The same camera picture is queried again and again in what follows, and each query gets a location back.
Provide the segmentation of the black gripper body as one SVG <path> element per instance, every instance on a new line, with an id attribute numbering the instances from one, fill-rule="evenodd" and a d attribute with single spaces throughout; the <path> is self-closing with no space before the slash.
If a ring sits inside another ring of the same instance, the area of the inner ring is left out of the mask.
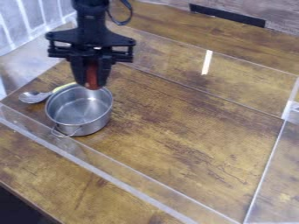
<path id="1" fill-rule="evenodd" d="M 133 47 L 136 41 L 109 30 L 98 35 L 78 35 L 78 29 L 50 31 L 45 34 L 49 41 L 48 56 L 70 59 L 70 56 L 97 57 L 112 56 L 112 62 L 133 62 Z"/>

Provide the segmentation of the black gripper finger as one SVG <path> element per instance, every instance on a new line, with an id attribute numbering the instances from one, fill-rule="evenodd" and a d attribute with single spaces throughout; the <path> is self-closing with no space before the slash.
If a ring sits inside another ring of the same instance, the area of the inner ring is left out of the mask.
<path id="1" fill-rule="evenodd" d="M 104 87 L 106 85 L 112 63 L 113 63 L 113 60 L 110 55 L 102 55 L 97 59 L 97 85 L 100 87 Z"/>
<path id="2" fill-rule="evenodd" d="M 74 81 L 84 86 L 85 85 L 85 66 L 84 66 L 84 59 L 80 56 L 70 56 L 69 57 L 69 66 L 70 71 L 73 74 Z"/>

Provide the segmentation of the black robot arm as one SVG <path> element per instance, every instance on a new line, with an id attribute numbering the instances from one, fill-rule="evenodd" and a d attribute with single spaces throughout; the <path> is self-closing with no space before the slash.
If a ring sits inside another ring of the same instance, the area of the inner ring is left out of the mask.
<path id="1" fill-rule="evenodd" d="M 117 62 L 133 62 L 136 41 L 113 33 L 105 24 L 109 16 L 116 25 L 129 23 L 133 9 L 126 0 L 120 0 L 129 10 L 124 21 L 117 21 L 109 12 L 109 0 L 70 0 L 77 12 L 77 27 L 45 34 L 49 41 L 48 56 L 69 62 L 74 81 L 89 90 L 106 85 L 112 66 Z"/>

